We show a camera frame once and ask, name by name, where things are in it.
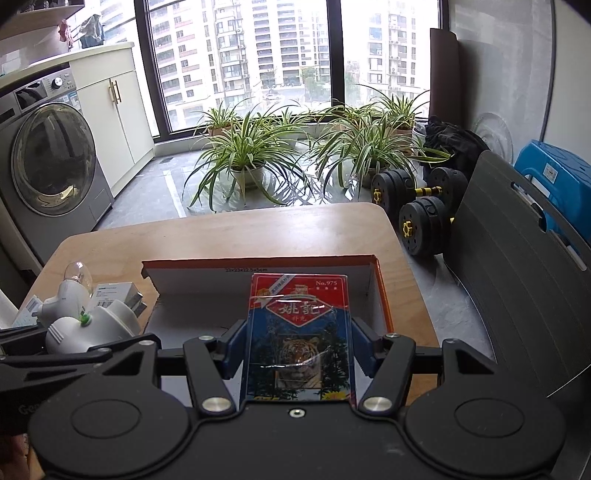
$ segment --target gold cabinet handle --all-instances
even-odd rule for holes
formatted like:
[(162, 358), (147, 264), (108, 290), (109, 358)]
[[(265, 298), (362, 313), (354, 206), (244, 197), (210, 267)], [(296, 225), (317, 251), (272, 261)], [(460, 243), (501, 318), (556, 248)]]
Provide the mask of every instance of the gold cabinet handle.
[(113, 84), (115, 85), (115, 89), (117, 90), (117, 100), (119, 103), (121, 103), (121, 92), (119, 91), (119, 85), (117, 84), (117, 80), (115, 80)]
[(117, 105), (117, 94), (115, 93), (115, 85), (113, 85), (113, 82), (111, 82), (111, 79), (109, 79), (109, 91), (111, 93), (111, 99), (113, 101), (114, 104)]

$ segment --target wooden table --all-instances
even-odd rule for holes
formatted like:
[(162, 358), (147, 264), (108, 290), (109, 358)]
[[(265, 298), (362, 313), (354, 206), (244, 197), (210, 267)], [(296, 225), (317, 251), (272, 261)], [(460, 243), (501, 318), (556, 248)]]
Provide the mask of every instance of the wooden table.
[[(418, 345), (437, 346), (398, 238), (384, 211), (371, 203), (218, 213), (72, 236), (50, 258), (29, 296), (54, 296), (66, 266), (81, 261), (95, 285), (135, 283), (148, 305), (139, 318), (145, 326), (158, 293), (149, 278), (142, 278), (144, 260), (360, 254), (379, 260), (395, 330)], [(432, 376), (421, 377), (413, 381), (410, 398), (434, 387)]]

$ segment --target washing machine knob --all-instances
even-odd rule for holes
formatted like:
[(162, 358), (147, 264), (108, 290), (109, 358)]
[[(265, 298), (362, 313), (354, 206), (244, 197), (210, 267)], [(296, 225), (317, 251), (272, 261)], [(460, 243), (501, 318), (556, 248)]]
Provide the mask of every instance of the washing machine knob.
[(64, 84), (64, 81), (61, 79), (61, 77), (55, 77), (53, 79), (53, 82), (51, 83), (51, 87), (54, 89), (58, 89), (60, 88), (62, 85)]

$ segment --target washing machine door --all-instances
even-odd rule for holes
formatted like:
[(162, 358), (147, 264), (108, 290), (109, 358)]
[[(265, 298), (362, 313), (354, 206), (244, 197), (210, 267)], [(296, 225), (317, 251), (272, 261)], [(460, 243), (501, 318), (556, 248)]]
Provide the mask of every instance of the washing machine door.
[(46, 216), (75, 209), (92, 185), (96, 151), (74, 107), (47, 103), (21, 125), (12, 146), (12, 179), (22, 201)]

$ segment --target cabinet door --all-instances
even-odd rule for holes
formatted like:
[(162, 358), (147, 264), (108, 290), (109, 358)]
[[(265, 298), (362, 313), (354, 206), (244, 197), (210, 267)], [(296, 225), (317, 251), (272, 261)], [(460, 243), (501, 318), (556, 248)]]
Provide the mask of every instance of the cabinet door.
[(78, 99), (95, 139), (96, 158), (112, 189), (134, 166), (134, 161), (119, 121), (110, 80), (78, 90)]
[(135, 72), (128, 72), (111, 78), (111, 81), (118, 93), (117, 108), (131, 157), (137, 162), (154, 148), (144, 101), (139, 92), (138, 76)]

